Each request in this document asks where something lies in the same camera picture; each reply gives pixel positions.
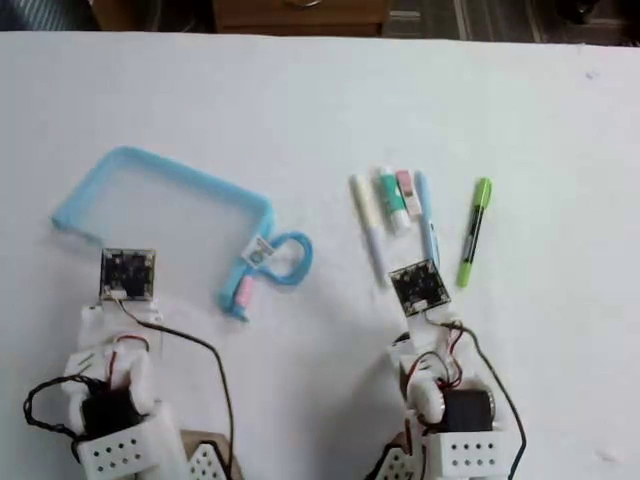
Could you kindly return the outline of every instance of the wooden furniture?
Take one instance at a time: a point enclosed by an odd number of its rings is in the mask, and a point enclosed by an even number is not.
[[[213,0],[219,33],[373,37],[390,0]]]

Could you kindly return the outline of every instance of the pen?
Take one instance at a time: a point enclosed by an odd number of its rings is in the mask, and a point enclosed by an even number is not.
[[[418,198],[422,204],[422,216],[420,224],[422,225],[422,236],[424,240],[424,254],[427,259],[433,260],[436,268],[440,268],[440,251],[438,250],[438,237],[436,237],[436,228],[433,225],[433,212],[431,210],[431,198],[429,195],[429,182],[427,177],[421,171],[415,173],[416,190]]]
[[[473,264],[473,257],[476,254],[476,246],[478,245],[478,235],[480,234],[482,216],[484,215],[486,208],[489,206],[490,199],[491,180],[488,178],[481,178],[476,185],[476,190],[473,194],[473,214],[471,216],[471,222],[469,223],[469,234],[467,235],[467,239],[464,243],[462,264],[460,265],[460,271],[458,272],[458,285],[461,287],[466,287],[469,283],[471,265]]]
[[[376,206],[371,185],[361,176],[353,175],[351,177],[351,189],[362,220],[362,228],[367,236],[369,253],[371,254],[376,276],[381,285],[389,286],[391,280],[387,275],[387,266],[382,256],[382,235],[384,232],[376,216]]]

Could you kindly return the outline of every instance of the green marker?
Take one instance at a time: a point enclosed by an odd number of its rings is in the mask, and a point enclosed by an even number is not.
[[[469,223],[469,234],[464,244],[464,253],[462,254],[462,264],[458,272],[458,285],[466,287],[469,284],[471,276],[471,265],[473,257],[476,254],[476,246],[478,245],[478,235],[480,235],[480,225],[482,224],[482,216],[489,206],[491,199],[491,180],[481,178],[476,185],[476,191],[473,194],[473,215]]]

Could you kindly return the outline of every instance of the blue plastic frame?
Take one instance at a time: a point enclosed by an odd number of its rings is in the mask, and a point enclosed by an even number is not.
[[[102,246],[102,239],[92,235],[90,232],[83,231],[78,225],[81,223],[80,220],[86,209],[95,199],[100,187],[104,182],[108,181],[110,173],[124,163],[131,164],[132,162],[166,175],[172,180],[184,182],[192,188],[200,189],[213,196],[218,197],[220,194],[224,194],[233,199],[235,203],[246,205],[248,208],[257,211],[260,216],[260,221],[253,232],[253,236],[260,235],[265,239],[271,236],[274,226],[274,211],[271,202],[266,197],[176,161],[133,147],[118,147],[107,153],[53,213],[51,216],[53,225],[59,230],[80,234],[90,242]],[[305,254],[305,259],[300,265],[301,268],[295,276],[297,282],[302,280],[311,266],[312,252],[308,253],[309,255]],[[229,278],[222,289],[217,292],[217,302],[223,311],[243,318],[242,312],[235,308],[234,294],[242,277],[252,272],[253,269],[244,259],[238,257],[229,273]],[[277,278],[272,278],[272,280],[279,283]]]

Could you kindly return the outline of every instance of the white table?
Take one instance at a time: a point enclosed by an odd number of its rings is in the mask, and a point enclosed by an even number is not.
[[[62,371],[98,281],[97,259],[56,245],[48,215],[122,144],[266,194],[279,230],[314,241],[307,280],[287,294],[261,285],[251,323],[203,299],[188,308],[207,315],[182,324],[226,361],[246,478],[362,478],[399,430],[384,348],[403,320],[375,285],[347,185],[384,164],[431,177],[443,276],[526,422],[518,478],[636,475],[639,51],[2,33],[0,66],[0,465],[10,478],[82,478],[64,437],[28,427],[21,404]],[[481,175],[494,194],[461,292],[453,282]],[[390,245],[393,266],[421,256],[417,228]],[[196,365],[189,378],[162,367],[181,423],[226,432],[212,360],[167,345],[176,363]],[[46,398],[38,414],[65,419],[62,395]]]

